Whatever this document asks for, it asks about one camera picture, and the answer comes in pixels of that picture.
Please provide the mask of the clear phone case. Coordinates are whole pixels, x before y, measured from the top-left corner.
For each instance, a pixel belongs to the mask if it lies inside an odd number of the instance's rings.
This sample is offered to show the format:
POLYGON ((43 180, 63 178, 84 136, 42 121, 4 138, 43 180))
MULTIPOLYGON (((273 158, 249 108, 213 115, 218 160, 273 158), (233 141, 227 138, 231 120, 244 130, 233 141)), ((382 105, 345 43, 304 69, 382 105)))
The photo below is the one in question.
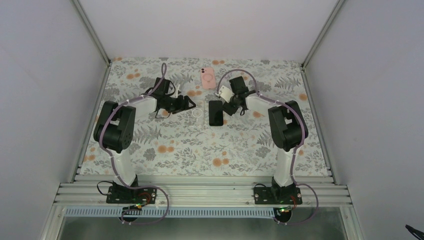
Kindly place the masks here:
POLYGON ((190 126, 202 128, 205 125, 205 101, 196 99, 195 107, 190 110, 190 126))

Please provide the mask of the black phone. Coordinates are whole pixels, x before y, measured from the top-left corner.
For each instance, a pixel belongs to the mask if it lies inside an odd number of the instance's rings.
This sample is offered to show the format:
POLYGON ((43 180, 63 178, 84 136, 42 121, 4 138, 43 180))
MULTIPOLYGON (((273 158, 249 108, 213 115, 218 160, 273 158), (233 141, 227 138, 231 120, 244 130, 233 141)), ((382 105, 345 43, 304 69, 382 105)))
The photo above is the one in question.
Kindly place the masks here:
POLYGON ((220 100, 211 100, 208 103, 209 125, 220 127, 224 125, 223 103, 220 100))

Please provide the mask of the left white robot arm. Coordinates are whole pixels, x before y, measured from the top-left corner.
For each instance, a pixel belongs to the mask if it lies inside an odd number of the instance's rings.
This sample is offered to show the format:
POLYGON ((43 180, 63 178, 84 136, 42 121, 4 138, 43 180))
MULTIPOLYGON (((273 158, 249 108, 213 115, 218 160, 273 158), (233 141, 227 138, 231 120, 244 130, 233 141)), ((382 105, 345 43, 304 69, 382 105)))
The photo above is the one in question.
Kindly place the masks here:
POLYGON ((165 110, 169 115, 196 108, 187 95, 180 95, 178 88, 164 77, 158 77, 155 85, 140 96, 122 103, 105 101, 94 128, 93 138, 110 157, 115 174, 113 184, 121 186, 119 196, 131 203, 139 197, 137 174, 127 151, 131 145, 135 122, 139 117, 165 110))

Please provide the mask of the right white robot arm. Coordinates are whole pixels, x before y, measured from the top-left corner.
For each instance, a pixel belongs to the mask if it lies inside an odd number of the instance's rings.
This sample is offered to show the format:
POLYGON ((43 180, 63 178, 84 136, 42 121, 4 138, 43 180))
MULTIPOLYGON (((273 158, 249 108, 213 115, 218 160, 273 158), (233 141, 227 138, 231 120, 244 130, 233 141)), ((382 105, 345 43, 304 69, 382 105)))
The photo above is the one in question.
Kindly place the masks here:
POLYGON ((274 202, 284 203, 297 186, 294 163, 297 149, 308 137, 308 129, 296 101, 280 102, 249 90, 242 77, 231 79, 230 87, 216 87, 216 95, 225 103, 223 110, 234 114, 238 109, 253 110, 268 117, 271 139, 277 147, 277 165, 271 181, 270 195, 274 202))

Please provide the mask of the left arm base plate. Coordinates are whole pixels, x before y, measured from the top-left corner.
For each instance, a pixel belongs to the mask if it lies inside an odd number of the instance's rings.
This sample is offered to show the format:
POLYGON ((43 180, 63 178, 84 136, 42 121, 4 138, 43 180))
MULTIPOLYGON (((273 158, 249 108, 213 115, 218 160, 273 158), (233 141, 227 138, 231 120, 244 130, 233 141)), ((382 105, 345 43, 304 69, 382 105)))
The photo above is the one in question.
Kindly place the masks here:
POLYGON ((156 188, 129 189, 121 185, 113 185, 108 189, 107 204, 154 204, 156 202, 156 188))

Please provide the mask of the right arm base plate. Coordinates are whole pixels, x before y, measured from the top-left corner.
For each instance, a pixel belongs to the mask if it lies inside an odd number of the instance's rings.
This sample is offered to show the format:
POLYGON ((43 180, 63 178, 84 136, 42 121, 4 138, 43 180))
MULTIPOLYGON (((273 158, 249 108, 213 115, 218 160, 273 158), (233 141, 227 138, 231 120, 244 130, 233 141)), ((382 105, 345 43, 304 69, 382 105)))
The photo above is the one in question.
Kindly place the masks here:
POLYGON ((253 187, 256 205, 301 205, 303 203, 300 188, 291 184, 279 187, 277 184, 265 186, 258 183, 253 187))

